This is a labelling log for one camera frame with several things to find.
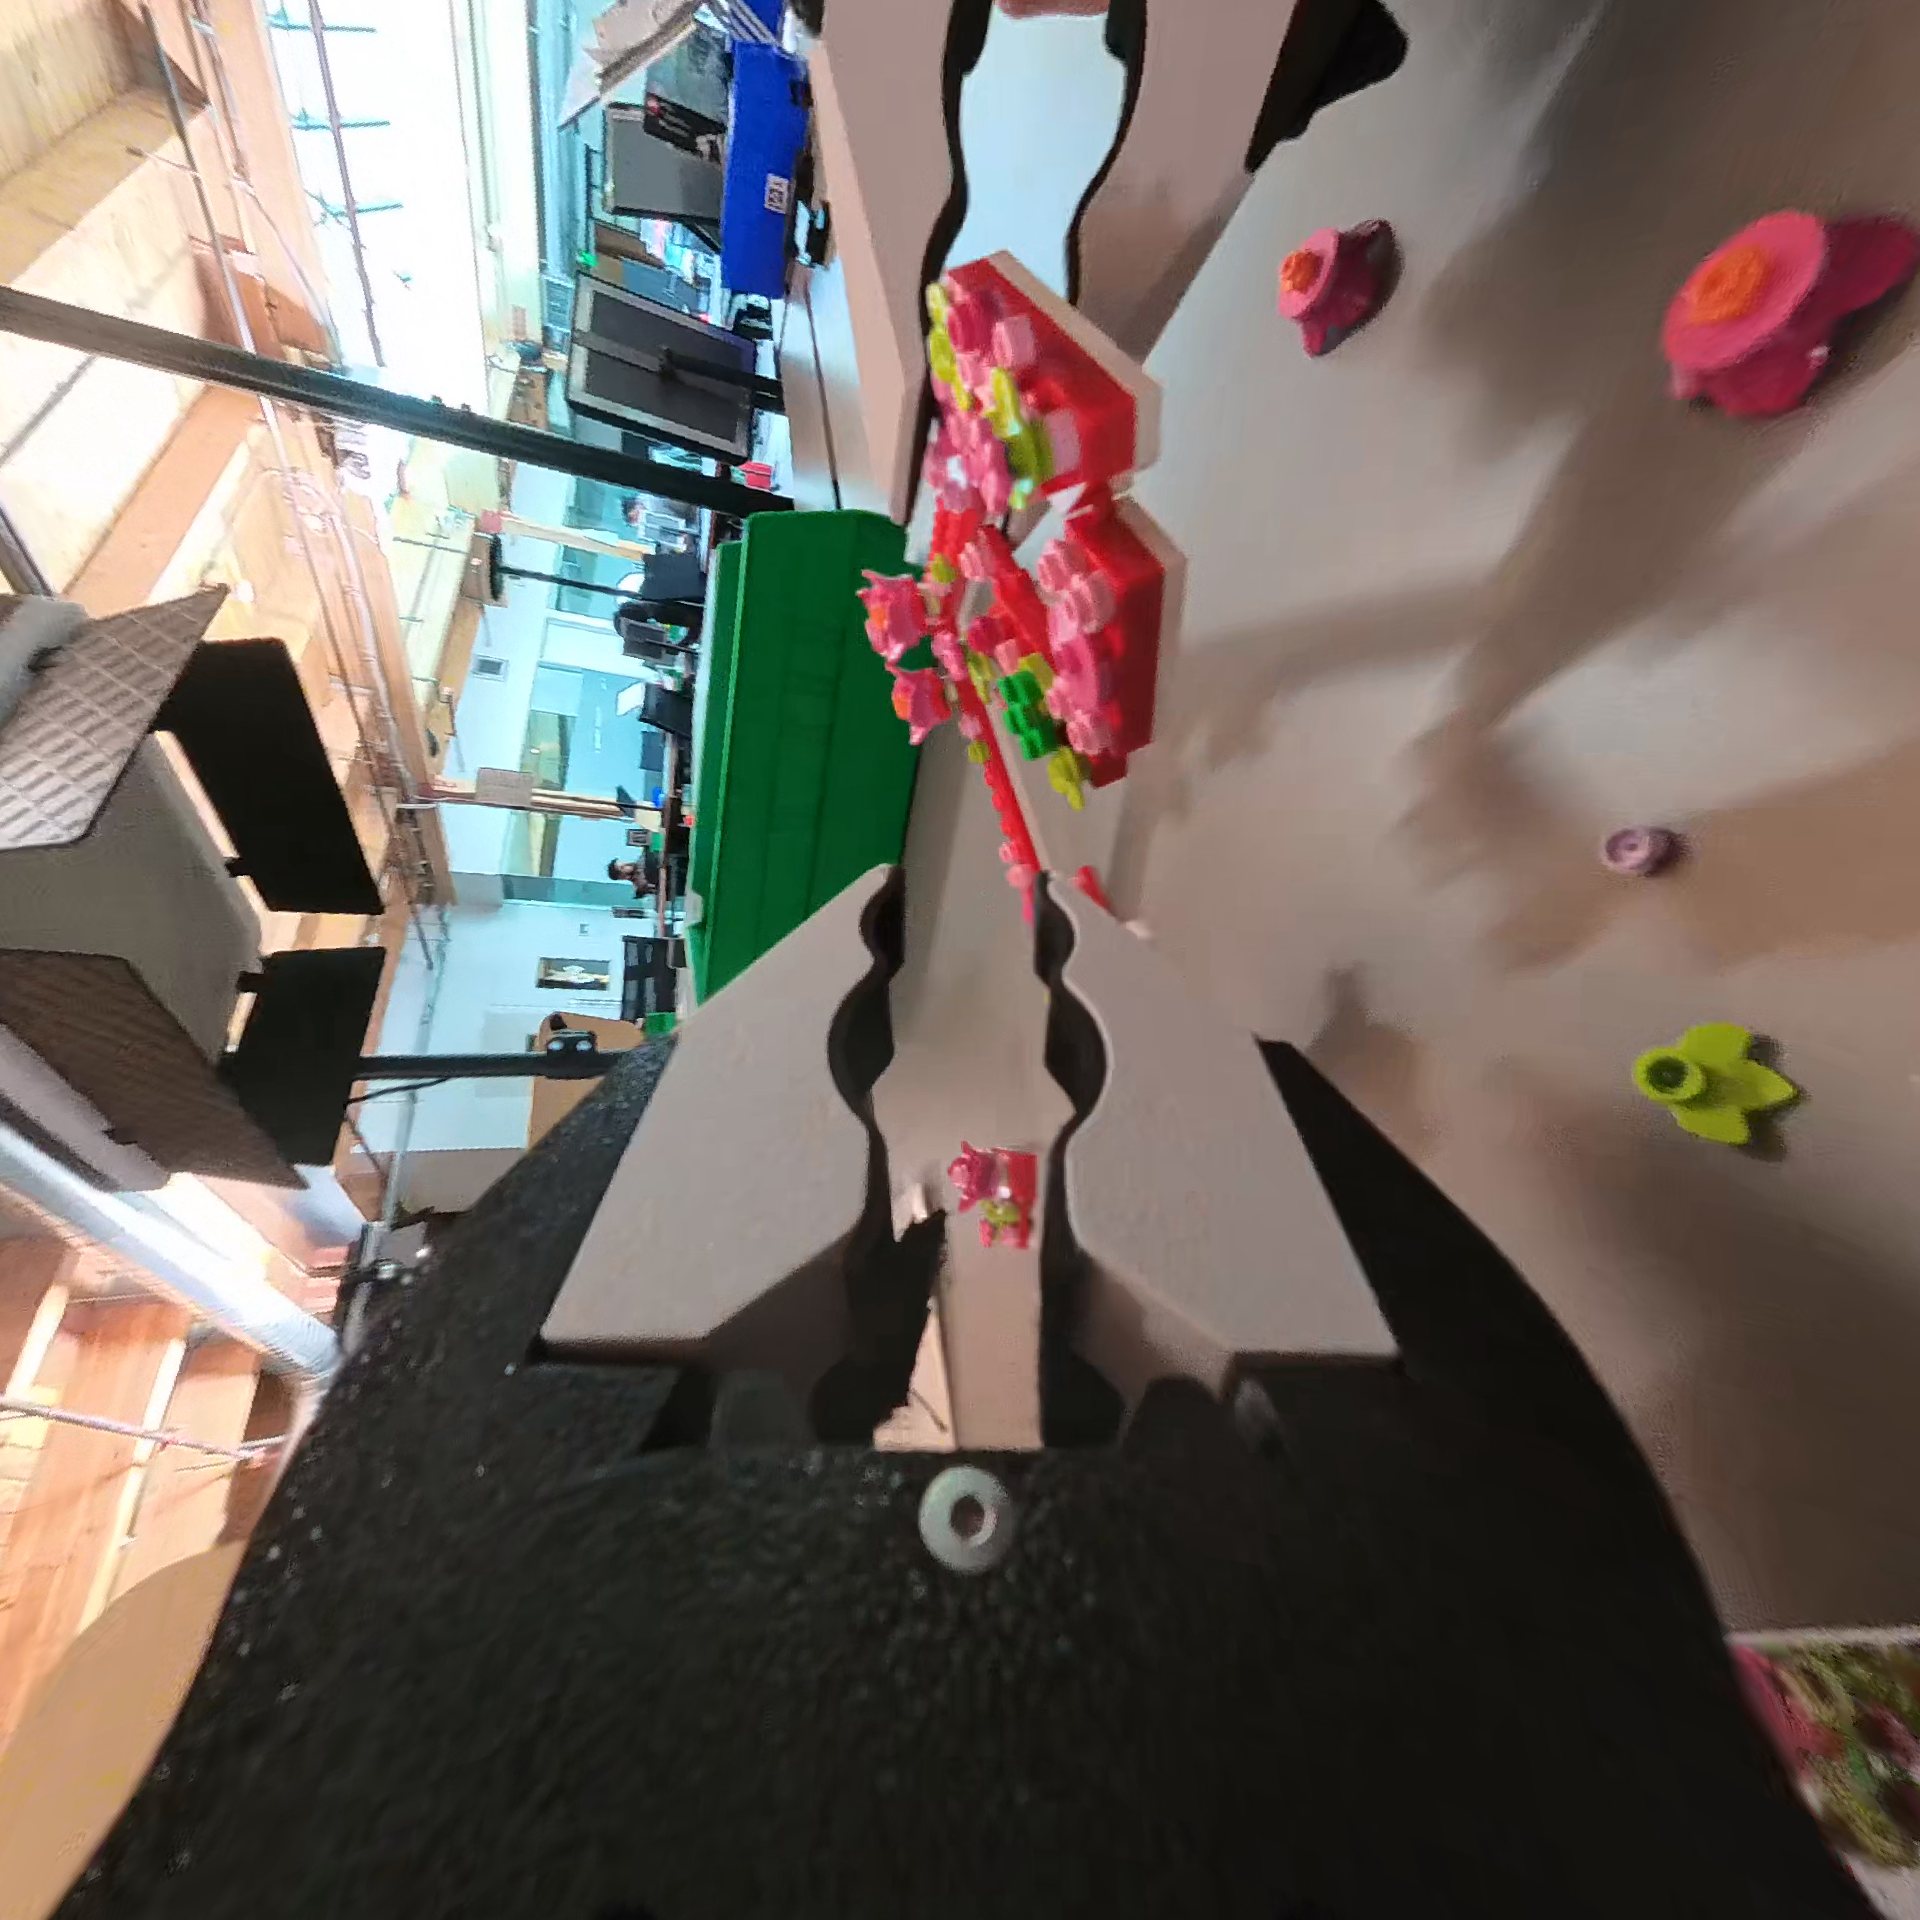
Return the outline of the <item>small pink lime lego flower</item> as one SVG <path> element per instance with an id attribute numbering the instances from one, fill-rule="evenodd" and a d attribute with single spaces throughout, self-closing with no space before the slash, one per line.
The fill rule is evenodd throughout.
<path id="1" fill-rule="evenodd" d="M 979 1243 L 1026 1251 L 1039 1204 L 1039 1159 L 1024 1147 L 963 1141 L 947 1163 L 957 1212 L 975 1216 Z"/>

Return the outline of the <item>black computer monitor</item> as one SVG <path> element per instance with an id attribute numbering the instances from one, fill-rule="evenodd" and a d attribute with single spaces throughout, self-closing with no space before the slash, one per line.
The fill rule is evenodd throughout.
<path id="1" fill-rule="evenodd" d="M 604 108 L 604 178 L 612 215 L 669 221 L 718 249 L 726 162 L 722 121 L 649 96 Z"/>
<path id="2" fill-rule="evenodd" d="M 569 411 L 728 466 L 755 461 L 759 345 L 588 272 L 575 280 Z"/>

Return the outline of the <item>black pillar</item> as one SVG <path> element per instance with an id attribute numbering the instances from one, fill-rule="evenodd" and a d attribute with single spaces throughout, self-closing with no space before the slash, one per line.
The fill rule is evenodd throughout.
<path id="1" fill-rule="evenodd" d="M 380 425 L 498 461 L 627 492 L 657 494 L 682 508 L 714 515 L 749 517 L 794 510 L 794 500 L 782 492 L 755 490 L 692 468 L 582 445 L 543 427 L 494 419 L 467 408 L 388 392 L 343 374 L 276 361 L 220 341 L 102 315 L 10 284 L 2 288 L 2 329 L 18 339 L 57 345 L 245 396 L 271 398 L 325 419 Z"/>

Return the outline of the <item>blue plastic crate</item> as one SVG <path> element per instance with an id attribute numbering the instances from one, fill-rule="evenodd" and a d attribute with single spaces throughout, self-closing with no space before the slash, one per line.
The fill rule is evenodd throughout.
<path id="1" fill-rule="evenodd" d="M 737 296 L 784 300 L 808 115 L 802 60 L 775 43 L 733 39 L 718 257 Z"/>

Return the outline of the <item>red lego heart frame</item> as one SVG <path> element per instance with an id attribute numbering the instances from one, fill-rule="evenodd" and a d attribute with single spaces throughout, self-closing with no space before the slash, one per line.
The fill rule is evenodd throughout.
<path id="1" fill-rule="evenodd" d="M 963 739 L 1024 916 L 1047 872 L 1106 904 L 1086 857 L 1043 851 L 1028 792 L 1081 812 L 1153 737 L 1181 559 L 1132 484 L 1161 388 L 1010 253 L 949 266 L 924 306 L 930 549 L 863 572 L 863 627 L 912 745 Z"/>

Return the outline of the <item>ceiling air unit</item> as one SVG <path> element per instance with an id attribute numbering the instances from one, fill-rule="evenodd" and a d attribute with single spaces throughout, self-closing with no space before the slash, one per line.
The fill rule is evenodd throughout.
<path id="1" fill-rule="evenodd" d="M 220 1070 L 259 919 L 157 739 L 225 598 L 4 596 L 4 1123 L 112 1192 L 302 1188 Z"/>

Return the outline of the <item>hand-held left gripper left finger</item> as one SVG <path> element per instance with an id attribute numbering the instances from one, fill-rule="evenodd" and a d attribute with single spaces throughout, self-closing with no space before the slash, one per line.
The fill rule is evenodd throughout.
<path id="1" fill-rule="evenodd" d="M 767 1376 L 812 1427 L 906 1404 L 939 1227 L 894 1223 L 875 1112 L 904 908 L 900 866 L 867 870 L 678 1027 L 547 1355 Z"/>

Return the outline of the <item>green plastic bin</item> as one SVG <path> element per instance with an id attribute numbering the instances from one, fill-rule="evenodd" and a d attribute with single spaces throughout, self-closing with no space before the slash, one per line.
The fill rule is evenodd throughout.
<path id="1" fill-rule="evenodd" d="M 820 906 L 900 859 L 918 749 L 861 592 L 906 576 L 869 512 L 749 515 L 716 863 L 708 994 Z"/>
<path id="2" fill-rule="evenodd" d="M 712 553 L 692 706 L 690 776 L 684 794 L 690 800 L 684 951 L 694 1000 L 708 994 L 708 947 L 716 929 L 718 829 L 739 645 L 743 543 L 741 537 L 724 541 Z"/>

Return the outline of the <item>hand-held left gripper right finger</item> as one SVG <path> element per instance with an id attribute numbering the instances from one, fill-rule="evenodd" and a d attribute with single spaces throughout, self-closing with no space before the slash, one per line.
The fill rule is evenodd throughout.
<path id="1" fill-rule="evenodd" d="M 1161 1380 L 1388 1363 L 1398 1341 L 1253 1033 L 1073 882 L 1035 886 L 1043 1067 L 1039 1420 L 1108 1441 Z"/>

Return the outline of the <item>lime lego leaf piece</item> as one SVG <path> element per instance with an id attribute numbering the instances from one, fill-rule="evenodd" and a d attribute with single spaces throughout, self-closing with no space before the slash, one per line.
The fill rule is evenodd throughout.
<path id="1" fill-rule="evenodd" d="M 1730 1021 L 1688 1025 L 1647 1047 L 1630 1082 L 1692 1139 L 1734 1149 L 1751 1147 L 1765 1123 L 1800 1100 L 1800 1088 L 1773 1065 L 1771 1045 Z"/>

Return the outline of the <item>magenta lego flower orange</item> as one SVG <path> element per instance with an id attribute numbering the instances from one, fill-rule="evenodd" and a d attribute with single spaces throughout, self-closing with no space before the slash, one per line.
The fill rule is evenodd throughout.
<path id="1" fill-rule="evenodd" d="M 1671 398 L 1732 419 L 1796 410 L 1838 339 L 1916 276 L 1900 215 L 1765 213 L 1706 253 L 1673 296 L 1659 345 Z"/>
<path id="2" fill-rule="evenodd" d="M 1400 272 L 1400 243 L 1388 221 L 1320 227 L 1283 257 L 1277 310 L 1298 327 L 1308 357 L 1324 357 L 1373 321 Z"/>

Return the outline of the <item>lego instruction booklet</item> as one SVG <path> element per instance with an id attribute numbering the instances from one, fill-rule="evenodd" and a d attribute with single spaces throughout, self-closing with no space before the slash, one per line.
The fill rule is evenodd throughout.
<path id="1" fill-rule="evenodd" d="M 1918 1627 L 1736 1633 L 1728 1647 L 1824 1839 L 1885 1912 L 1916 1910 Z"/>

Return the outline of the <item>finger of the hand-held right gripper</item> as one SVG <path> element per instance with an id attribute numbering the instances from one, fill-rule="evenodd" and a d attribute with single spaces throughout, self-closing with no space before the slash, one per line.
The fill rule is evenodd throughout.
<path id="1" fill-rule="evenodd" d="M 1069 217 L 1069 302 L 1141 361 L 1251 180 L 1294 2 L 1106 4 L 1122 64 L 1110 145 Z"/>
<path id="2" fill-rule="evenodd" d="M 969 209 L 961 90 L 986 2 L 826 2 L 808 43 L 828 259 L 806 276 L 824 447 L 841 508 L 914 513 L 926 433 L 924 290 Z"/>

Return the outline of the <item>silver ceiling duct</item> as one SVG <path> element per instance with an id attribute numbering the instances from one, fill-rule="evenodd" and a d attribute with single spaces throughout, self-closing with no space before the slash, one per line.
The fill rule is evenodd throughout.
<path id="1" fill-rule="evenodd" d="M 10 1125 L 2 1127 L 2 1184 L 131 1263 L 159 1296 L 245 1343 L 282 1372 L 310 1382 L 335 1372 L 341 1361 L 335 1333 L 263 1274 L 176 1221 L 90 1186 Z"/>

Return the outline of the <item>black hanging panel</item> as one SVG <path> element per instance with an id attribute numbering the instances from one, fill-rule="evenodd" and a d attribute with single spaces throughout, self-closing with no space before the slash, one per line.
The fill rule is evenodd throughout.
<path id="1" fill-rule="evenodd" d="M 267 955 L 241 984 L 251 1008 L 222 1078 L 288 1165 L 327 1165 L 375 1019 L 382 947 Z"/>
<path id="2" fill-rule="evenodd" d="M 378 917 L 382 898 L 296 664 L 278 639 L 204 641 L 157 708 L 231 845 L 229 872 L 278 914 Z"/>

